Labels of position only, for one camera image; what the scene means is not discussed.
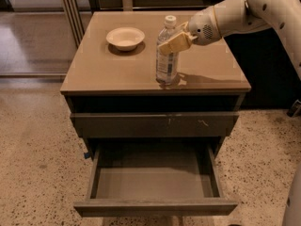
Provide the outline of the dark robot base foot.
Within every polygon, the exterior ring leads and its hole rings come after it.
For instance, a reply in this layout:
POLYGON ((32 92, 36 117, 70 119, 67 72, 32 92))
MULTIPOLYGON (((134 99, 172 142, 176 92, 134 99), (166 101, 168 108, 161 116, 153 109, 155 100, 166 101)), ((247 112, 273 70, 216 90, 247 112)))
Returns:
POLYGON ((287 115, 289 117, 296 117, 301 114, 301 101, 296 100, 293 105, 290 107, 290 109, 287 111, 287 115))

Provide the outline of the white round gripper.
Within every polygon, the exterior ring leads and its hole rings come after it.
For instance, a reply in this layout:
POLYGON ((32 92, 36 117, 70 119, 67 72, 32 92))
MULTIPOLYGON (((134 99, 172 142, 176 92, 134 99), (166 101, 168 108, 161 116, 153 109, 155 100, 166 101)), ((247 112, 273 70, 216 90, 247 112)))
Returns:
POLYGON ((162 55, 188 50, 193 43, 205 46, 222 39, 214 6, 197 12, 189 23, 178 25, 176 31, 179 33, 157 46, 162 55))

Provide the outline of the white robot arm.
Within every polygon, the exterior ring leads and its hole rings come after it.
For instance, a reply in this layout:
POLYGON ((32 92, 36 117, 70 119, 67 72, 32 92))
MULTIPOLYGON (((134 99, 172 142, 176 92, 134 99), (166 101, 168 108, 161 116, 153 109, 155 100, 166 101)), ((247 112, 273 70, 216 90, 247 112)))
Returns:
POLYGON ((158 46, 164 55, 208 45, 232 34, 273 28, 301 78, 300 0, 224 0, 197 12, 158 46))

